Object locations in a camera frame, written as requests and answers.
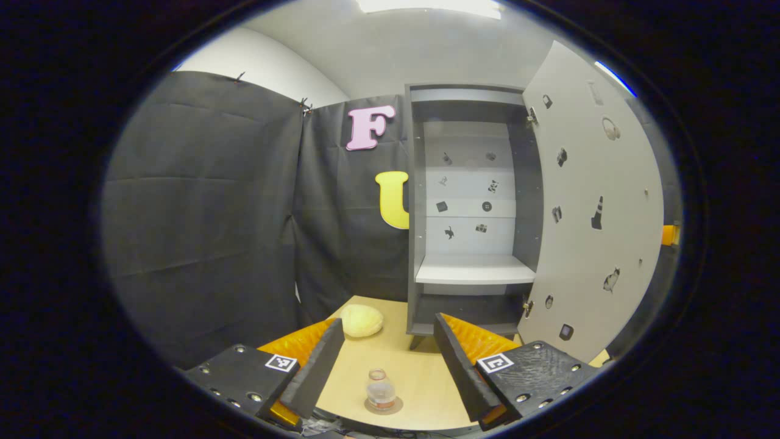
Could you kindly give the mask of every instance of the orange object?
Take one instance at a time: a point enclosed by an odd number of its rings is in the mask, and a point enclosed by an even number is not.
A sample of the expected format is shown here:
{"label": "orange object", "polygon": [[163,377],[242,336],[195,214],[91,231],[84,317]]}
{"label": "orange object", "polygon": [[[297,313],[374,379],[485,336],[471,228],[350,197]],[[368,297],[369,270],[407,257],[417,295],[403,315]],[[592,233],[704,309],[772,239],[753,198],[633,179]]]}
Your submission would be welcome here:
{"label": "orange object", "polygon": [[[277,338],[270,343],[263,344],[257,348],[257,350],[297,359],[302,369],[309,361],[311,352],[314,350],[314,347],[317,346],[317,343],[322,338],[325,330],[327,330],[334,321],[335,318],[309,325],[308,327],[297,330],[291,334],[287,334],[284,337]],[[300,419],[300,416],[295,414],[280,401],[274,402],[271,406],[271,415],[278,421],[293,426],[296,425]]]}
{"label": "orange object", "polygon": [[661,245],[679,244],[680,228],[677,226],[664,226],[664,233],[661,236]]}
{"label": "orange object", "polygon": [[[466,357],[468,357],[472,365],[477,364],[478,359],[520,347],[514,341],[507,340],[498,334],[493,334],[491,331],[482,329],[465,320],[457,319],[444,313],[441,316],[444,317],[445,322],[447,322],[447,325],[458,339],[460,347],[466,353]],[[482,418],[482,423],[490,424],[505,413],[506,407],[504,405],[496,406]]]}

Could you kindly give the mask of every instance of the cabinet shelf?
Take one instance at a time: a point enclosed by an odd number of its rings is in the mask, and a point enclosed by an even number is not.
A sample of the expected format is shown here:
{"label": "cabinet shelf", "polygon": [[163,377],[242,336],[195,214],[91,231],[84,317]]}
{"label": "cabinet shelf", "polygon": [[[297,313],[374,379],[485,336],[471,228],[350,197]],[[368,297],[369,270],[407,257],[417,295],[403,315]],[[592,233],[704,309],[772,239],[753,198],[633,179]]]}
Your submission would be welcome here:
{"label": "cabinet shelf", "polygon": [[415,281],[421,284],[529,284],[536,273],[512,255],[425,255]]}

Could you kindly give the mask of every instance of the glass jar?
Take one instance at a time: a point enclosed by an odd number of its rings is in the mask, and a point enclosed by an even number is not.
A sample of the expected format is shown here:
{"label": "glass jar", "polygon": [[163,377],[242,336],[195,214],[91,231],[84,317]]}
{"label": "glass jar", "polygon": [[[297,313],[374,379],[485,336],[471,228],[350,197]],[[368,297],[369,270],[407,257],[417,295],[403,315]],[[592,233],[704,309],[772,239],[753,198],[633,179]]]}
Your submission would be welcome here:
{"label": "glass jar", "polygon": [[372,369],[368,373],[366,392],[368,402],[377,410],[389,410],[395,404],[395,387],[382,369]]}

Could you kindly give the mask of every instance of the cabinet door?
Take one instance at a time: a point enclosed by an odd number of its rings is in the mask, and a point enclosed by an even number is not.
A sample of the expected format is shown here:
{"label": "cabinet door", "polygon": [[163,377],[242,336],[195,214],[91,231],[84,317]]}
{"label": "cabinet door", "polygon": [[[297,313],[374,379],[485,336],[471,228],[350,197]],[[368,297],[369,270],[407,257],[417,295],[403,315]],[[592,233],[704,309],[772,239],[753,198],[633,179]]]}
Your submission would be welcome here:
{"label": "cabinet door", "polygon": [[518,331],[585,362],[636,310],[661,246],[658,165],[616,87],[556,41],[523,92],[538,119],[544,229]]}

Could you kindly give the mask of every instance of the yellow sponge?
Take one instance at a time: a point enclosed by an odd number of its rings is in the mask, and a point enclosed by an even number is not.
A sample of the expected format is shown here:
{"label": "yellow sponge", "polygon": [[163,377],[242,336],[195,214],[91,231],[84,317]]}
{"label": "yellow sponge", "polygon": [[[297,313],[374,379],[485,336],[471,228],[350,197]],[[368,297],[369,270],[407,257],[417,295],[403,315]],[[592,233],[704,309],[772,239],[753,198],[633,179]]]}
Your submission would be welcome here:
{"label": "yellow sponge", "polygon": [[347,305],[342,310],[344,334],[350,337],[368,337],[382,329],[382,313],[366,305]]}

